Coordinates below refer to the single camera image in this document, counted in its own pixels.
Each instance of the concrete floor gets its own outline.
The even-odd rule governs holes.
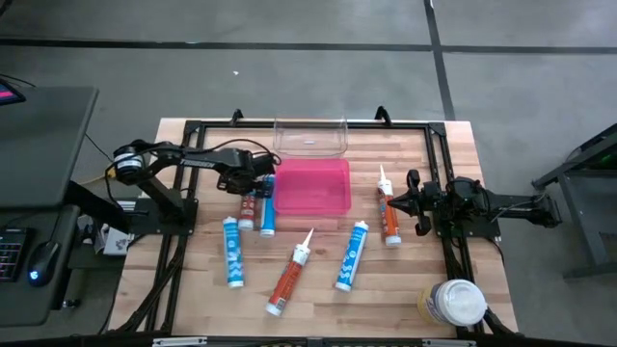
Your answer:
[[[617,46],[611,0],[434,0],[442,44]],[[113,40],[430,44],[421,0],[20,0],[0,36]],[[431,52],[1,48],[0,73],[40,86],[100,88],[90,135],[106,151],[152,140],[162,117],[276,115],[444,120]],[[444,54],[457,120],[470,120],[487,187],[529,194],[529,182],[615,122],[617,56]],[[76,180],[105,159],[82,148]],[[102,193],[102,187],[92,187]],[[119,195],[134,194],[116,187]],[[554,188],[556,229],[500,221],[521,332],[617,344],[617,277],[565,282],[585,264],[580,236]],[[0,339],[94,334],[119,273],[84,274],[83,307]]]

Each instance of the pink plastic tray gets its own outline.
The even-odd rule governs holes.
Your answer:
[[[284,159],[274,187],[274,208],[280,214],[332,216],[351,208],[345,159]]]

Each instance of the butcher block tabletop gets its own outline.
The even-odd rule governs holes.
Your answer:
[[[186,121],[162,119],[156,142],[180,144]],[[445,128],[454,174],[482,180],[470,123],[447,121]],[[205,146],[213,147],[235,138],[255,140],[272,148],[273,130],[211,128],[207,129]],[[405,177],[409,169],[419,170],[422,181],[430,180],[423,132],[349,129],[348,144],[343,157],[350,165],[352,206],[349,212],[342,217],[278,216],[276,236],[271,239],[259,237],[258,231],[243,231],[245,286],[238,289],[230,289],[227,285],[222,221],[227,216],[238,216],[240,197],[216,189],[217,173],[200,171],[196,192],[200,201],[199,213],[184,258],[174,335],[455,335],[452,327],[425,322],[416,308],[416,297],[422,289],[446,280],[443,249],[438,237],[434,232],[416,236],[416,218],[400,211],[397,211],[397,217],[402,244],[397,248],[387,248],[380,234],[379,166],[384,166],[395,196],[406,192]],[[435,144],[442,169],[440,177],[445,177],[437,140]],[[231,146],[262,150],[252,144],[234,143]],[[171,187],[174,173],[175,168],[168,168],[157,177]],[[184,176],[183,187],[188,186],[188,176]],[[365,221],[370,230],[353,289],[350,293],[343,293],[335,290],[334,284],[357,221]],[[315,232],[310,241],[308,263],[282,316],[272,316],[265,310],[268,298],[294,246],[304,240],[312,227]],[[124,323],[152,287],[161,239],[159,235],[149,235],[129,249],[109,329]],[[470,239],[469,250],[476,283],[500,320],[516,331],[508,284],[495,245],[484,239]],[[161,297],[157,325],[163,319],[167,290]]]

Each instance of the blue caulk tube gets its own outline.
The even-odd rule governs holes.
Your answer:
[[[274,187],[275,177],[273,174],[268,174],[263,178]],[[274,237],[275,224],[277,219],[277,213],[274,210],[274,190],[270,198],[264,198],[261,204],[261,231],[259,235],[261,237]]]
[[[347,245],[343,264],[340,266],[338,279],[336,279],[336,289],[344,292],[351,291],[351,284],[354,282],[354,276],[356,275],[356,270],[358,270],[358,264],[360,264],[360,256],[362,255],[367,233],[368,225],[364,221],[356,222],[349,239],[349,245]]]
[[[228,269],[229,288],[244,286],[244,264],[240,250],[240,231],[238,220],[227,217],[223,220],[223,234],[225,236],[225,258]]]

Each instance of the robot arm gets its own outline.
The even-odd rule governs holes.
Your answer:
[[[471,217],[486,218],[488,223],[493,223],[497,218],[527,219],[543,227],[556,227],[561,223],[557,204],[546,193],[534,196],[499,195],[482,187],[479,181],[466,177],[448,182],[445,192],[433,181],[424,182],[424,188],[419,189],[419,182],[418,171],[409,170],[407,193],[389,201],[390,206],[418,217],[418,236],[426,235],[432,228],[430,218],[424,215],[426,211],[437,211],[441,221],[454,224]]]
[[[149,165],[144,158],[147,153],[156,158]],[[270,196],[271,189],[257,178],[273,174],[274,166],[280,163],[279,157],[268,151],[254,155],[249,150],[238,148],[197,149],[169,142],[151,144],[143,140],[116,149],[114,158],[118,181],[126,185],[140,185],[167,167],[182,166],[214,170],[220,174],[218,189],[240,195],[255,190],[259,197]]]

